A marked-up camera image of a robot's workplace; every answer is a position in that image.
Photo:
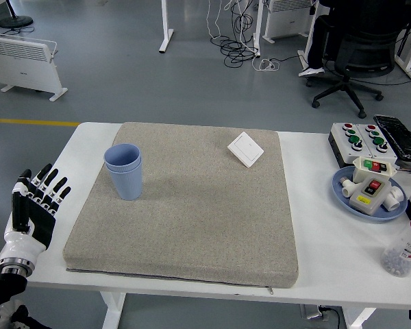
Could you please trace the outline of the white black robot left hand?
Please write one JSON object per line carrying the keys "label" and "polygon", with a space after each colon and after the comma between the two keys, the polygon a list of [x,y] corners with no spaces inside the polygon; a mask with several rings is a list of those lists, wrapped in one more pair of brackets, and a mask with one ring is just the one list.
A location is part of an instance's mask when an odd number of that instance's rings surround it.
{"label": "white black robot left hand", "polygon": [[20,267],[31,272],[39,255],[49,248],[56,212],[71,192],[66,177],[51,185],[58,174],[49,163],[36,175],[27,169],[18,177],[12,190],[12,212],[4,232],[0,271]]}

